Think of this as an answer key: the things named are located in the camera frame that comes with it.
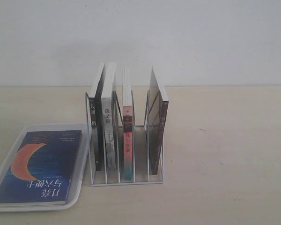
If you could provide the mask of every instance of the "book cover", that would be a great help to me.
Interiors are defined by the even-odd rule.
[[[160,152],[163,144],[164,125],[169,100],[165,87],[161,84],[154,70],[151,70],[149,88],[149,154],[152,174],[158,172]]]
[[[28,132],[0,184],[0,206],[67,201],[81,130]]]
[[[124,143],[124,178],[133,178],[133,103],[130,84],[130,70],[124,68],[123,74],[123,143]]]
[[[89,111],[92,127],[92,144],[95,154],[96,170],[101,170],[102,159],[104,157],[104,140],[103,140],[103,122],[102,122],[102,108],[101,108],[101,94],[103,90],[103,83],[105,79],[105,65],[101,63],[92,89],[89,94]]]
[[[108,63],[101,96],[107,166],[110,170],[116,170],[118,163],[116,148],[117,139],[115,134],[115,120],[117,119],[115,118],[115,72],[116,64]]]

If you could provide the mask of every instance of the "wooden table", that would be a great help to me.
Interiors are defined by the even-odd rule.
[[[88,87],[0,88],[0,165],[34,123],[84,122]],[[147,88],[134,88],[137,123]],[[169,87],[165,183],[89,187],[68,210],[0,225],[281,224],[281,86]]]

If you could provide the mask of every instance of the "orange crescent moon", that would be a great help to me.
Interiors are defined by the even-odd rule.
[[[28,171],[28,161],[30,157],[38,149],[46,145],[45,143],[39,144],[26,144],[16,154],[10,169],[13,175],[21,180],[37,180]]]

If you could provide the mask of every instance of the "plastic tray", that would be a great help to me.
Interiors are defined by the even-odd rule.
[[[40,124],[25,127],[17,137],[14,145],[6,156],[2,166],[0,167],[0,183],[8,170],[15,153],[19,149],[22,140],[29,131],[49,131],[49,130],[82,130],[81,142],[79,145],[77,159],[74,166],[74,172],[71,179],[71,185],[68,193],[68,200],[65,204],[59,205],[40,205],[40,206],[8,206],[0,207],[0,212],[16,212],[16,211],[48,211],[48,210],[64,210],[75,204],[79,197],[84,167],[88,156],[89,136],[86,129],[86,123],[72,124]]]

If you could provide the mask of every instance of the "metal book holder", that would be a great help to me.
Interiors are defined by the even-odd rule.
[[[133,101],[133,91],[132,94],[132,103],[133,103],[133,114],[134,114],[134,101]],[[118,120],[115,121],[115,133],[116,133],[116,147],[117,147],[117,169],[110,170],[107,166],[106,159],[106,149],[105,149],[105,135],[104,138],[104,158],[102,159],[102,166],[100,171],[96,171],[95,164],[95,154],[93,149],[91,138],[91,124],[90,124],[90,111],[89,111],[89,95],[85,93],[85,107],[86,107],[86,122],[87,122],[87,131],[89,133],[89,170],[90,170],[90,185],[95,186],[112,186],[112,185],[134,185],[134,184],[159,184],[164,182],[164,147],[162,144],[161,154],[160,154],[160,163],[158,167],[157,175],[152,175],[150,157],[149,157],[149,91],[147,93],[147,102],[146,102],[146,111],[144,125],[135,125],[133,121],[134,130],[133,130],[133,152],[132,152],[132,167],[133,167],[133,177],[131,180],[124,180],[124,162],[122,160],[123,152],[123,118],[121,115],[121,110],[118,103],[118,97],[116,92],[113,95],[113,109],[115,117],[118,118],[118,113],[120,115],[120,121],[122,125],[118,124]]]

